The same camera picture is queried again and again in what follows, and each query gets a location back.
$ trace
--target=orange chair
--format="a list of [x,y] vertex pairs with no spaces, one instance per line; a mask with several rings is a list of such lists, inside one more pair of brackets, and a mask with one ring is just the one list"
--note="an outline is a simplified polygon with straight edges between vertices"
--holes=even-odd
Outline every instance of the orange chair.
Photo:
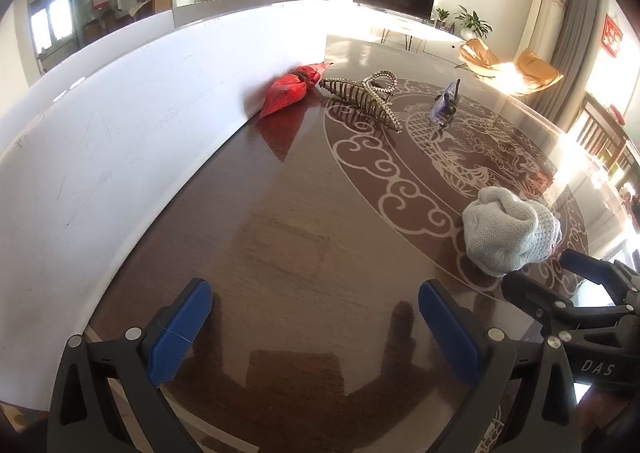
[[529,49],[515,63],[501,63],[481,39],[460,46],[460,60],[484,83],[510,95],[526,96],[558,83],[564,76]]

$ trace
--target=white flower pot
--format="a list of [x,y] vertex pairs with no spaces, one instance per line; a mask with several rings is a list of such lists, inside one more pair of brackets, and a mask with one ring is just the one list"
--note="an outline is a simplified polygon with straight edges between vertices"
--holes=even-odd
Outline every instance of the white flower pot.
[[477,38],[478,36],[470,28],[462,27],[460,29],[460,37],[465,41],[469,41],[470,39]]

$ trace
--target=dining table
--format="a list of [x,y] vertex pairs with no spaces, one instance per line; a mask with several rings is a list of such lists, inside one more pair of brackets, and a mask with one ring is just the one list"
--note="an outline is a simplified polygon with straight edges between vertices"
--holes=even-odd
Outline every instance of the dining table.
[[[401,131],[318,89],[254,116],[148,228],[87,328],[92,340],[118,338],[192,277],[210,282],[212,312],[162,388],[204,451],[425,451],[469,391],[418,312],[428,279],[484,327],[542,341],[500,278],[465,254],[462,211],[482,188],[558,217],[561,242],[524,272],[567,298],[583,279],[562,269],[562,251],[607,258],[630,227],[594,158],[453,63],[338,36],[326,61],[325,78],[394,73]],[[440,129],[431,107],[457,79],[456,113]],[[506,396],[477,451],[509,406]]]

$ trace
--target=white knit fabric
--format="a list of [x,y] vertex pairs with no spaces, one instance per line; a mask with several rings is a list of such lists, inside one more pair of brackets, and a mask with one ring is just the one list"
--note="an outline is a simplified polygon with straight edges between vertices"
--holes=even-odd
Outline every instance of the white knit fabric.
[[543,261],[562,239],[559,220],[535,200],[500,187],[483,188],[462,211],[466,254],[484,273],[503,276]]

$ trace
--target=green leafy plant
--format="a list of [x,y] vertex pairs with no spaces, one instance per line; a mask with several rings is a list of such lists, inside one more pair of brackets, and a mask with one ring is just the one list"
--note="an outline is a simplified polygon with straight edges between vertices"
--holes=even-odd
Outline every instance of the green leafy plant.
[[449,11],[444,10],[443,8],[436,7],[436,12],[438,13],[438,19],[440,21],[444,21],[449,17]]
[[459,5],[459,7],[462,12],[460,12],[456,16],[456,19],[462,21],[462,26],[464,28],[472,30],[473,33],[476,34],[476,36],[478,36],[479,38],[486,38],[489,35],[489,32],[494,31],[494,29],[491,28],[491,26],[487,22],[485,22],[483,19],[479,19],[476,11],[474,11],[473,14],[469,14],[466,8],[464,8],[462,5]]

